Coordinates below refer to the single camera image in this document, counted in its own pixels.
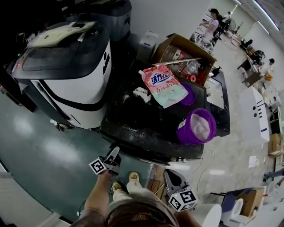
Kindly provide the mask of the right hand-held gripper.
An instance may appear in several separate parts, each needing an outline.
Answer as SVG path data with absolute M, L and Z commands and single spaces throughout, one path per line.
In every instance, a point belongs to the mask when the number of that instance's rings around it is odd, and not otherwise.
M 197 198 L 185 177 L 177 171 L 165 169 L 163 172 L 167 193 L 165 199 L 175 211 L 181 212 L 192 208 Z

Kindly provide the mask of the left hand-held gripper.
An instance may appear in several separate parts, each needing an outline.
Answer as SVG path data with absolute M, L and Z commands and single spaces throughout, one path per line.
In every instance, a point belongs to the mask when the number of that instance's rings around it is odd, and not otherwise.
M 112 175 L 117 176 L 120 170 L 121 157 L 118 155 L 120 148 L 113 147 L 106 157 L 99 156 L 97 159 L 89 163 L 92 171 L 99 175 L 104 171 L 109 171 Z

